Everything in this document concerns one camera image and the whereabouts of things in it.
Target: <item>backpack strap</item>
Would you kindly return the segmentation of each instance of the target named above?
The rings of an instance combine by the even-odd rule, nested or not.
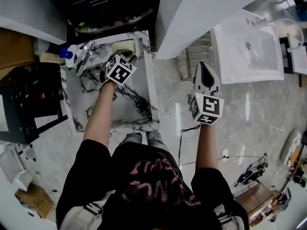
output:
[[[76,206],[66,214],[60,230],[97,230],[102,223],[103,207],[115,190],[106,193],[101,201]]]
[[[223,205],[219,205],[214,209],[223,230],[244,230],[244,223],[241,217],[226,214]]]

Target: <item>black and white marble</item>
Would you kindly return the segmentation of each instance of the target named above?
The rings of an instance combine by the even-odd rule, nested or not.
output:
[[[123,86],[116,88],[111,135],[157,130],[160,123],[148,31],[99,38],[95,42],[112,47],[114,42],[124,40],[136,44],[137,70]],[[61,70],[65,106],[74,137],[83,136],[95,106],[101,87],[99,72],[96,68],[77,77],[74,69]]]

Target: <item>faucet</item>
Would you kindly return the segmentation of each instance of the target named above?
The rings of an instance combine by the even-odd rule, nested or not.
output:
[[[73,67],[76,68],[76,75],[81,76],[82,73],[88,69],[93,63],[96,56],[103,58],[107,55],[107,51],[101,45],[95,44],[94,41],[88,41],[84,43],[80,49],[82,50],[78,57],[74,58]]]
[[[280,22],[280,21],[290,21],[293,24],[296,24],[297,27],[298,27],[299,33],[301,35],[301,41],[300,41],[299,45],[297,47],[287,48],[287,51],[290,53],[290,52],[292,52],[292,51],[294,51],[296,49],[299,49],[301,46],[303,46],[304,34],[303,34],[303,31],[302,31],[302,28],[299,26],[299,24],[295,20],[292,20],[290,18],[282,18],[282,19],[279,19],[279,20],[270,21],[269,18],[265,18],[265,19],[261,19],[261,20],[255,21],[255,26],[258,27],[258,28],[261,28],[261,27],[268,26],[271,23],[277,23],[277,22]]]

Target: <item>fiducial marker cube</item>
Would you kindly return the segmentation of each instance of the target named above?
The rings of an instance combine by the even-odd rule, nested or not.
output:
[[[128,61],[119,55],[115,55],[106,64],[106,77],[112,79],[119,85],[123,85],[136,69],[137,68]]]
[[[191,91],[189,105],[195,122],[213,125],[222,117],[224,100]]]

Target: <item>white wall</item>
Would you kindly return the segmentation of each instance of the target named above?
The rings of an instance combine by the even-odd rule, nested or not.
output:
[[[223,19],[254,0],[160,0],[157,58],[176,57]]]
[[[0,168],[0,223],[7,230],[56,230],[47,220],[27,214]]]
[[[307,191],[293,182],[288,185],[292,200],[287,210],[281,212],[273,224],[263,220],[251,230],[295,230],[297,225],[307,217]]]
[[[67,20],[50,0],[0,0],[0,27],[63,44]]]

